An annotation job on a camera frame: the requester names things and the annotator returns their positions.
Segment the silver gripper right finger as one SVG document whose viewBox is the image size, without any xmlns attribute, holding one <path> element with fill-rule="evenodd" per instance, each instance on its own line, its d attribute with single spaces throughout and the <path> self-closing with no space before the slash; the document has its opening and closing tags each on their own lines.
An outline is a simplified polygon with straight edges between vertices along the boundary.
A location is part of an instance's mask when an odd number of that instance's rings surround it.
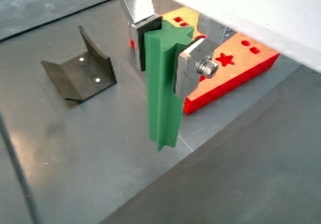
<svg viewBox="0 0 321 224">
<path fill-rule="evenodd" d="M 174 93 L 186 98 L 198 86 L 199 77 L 211 78 L 218 71 L 218 64 L 211 60 L 212 52 L 219 45 L 234 35 L 234 31 L 200 15 L 196 30 L 204 34 L 178 53 L 174 79 Z"/>
</svg>

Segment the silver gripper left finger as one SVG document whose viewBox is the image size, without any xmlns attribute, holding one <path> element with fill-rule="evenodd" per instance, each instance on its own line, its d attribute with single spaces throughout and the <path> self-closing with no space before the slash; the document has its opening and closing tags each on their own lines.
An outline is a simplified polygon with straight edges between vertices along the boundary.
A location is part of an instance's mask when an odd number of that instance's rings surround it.
<svg viewBox="0 0 321 224">
<path fill-rule="evenodd" d="M 119 0 L 129 26 L 129 46 L 135 51 L 136 67 L 145 70 L 144 34 L 161 28 L 161 16 L 153 11 L 151 0 Z"/>
</svg>

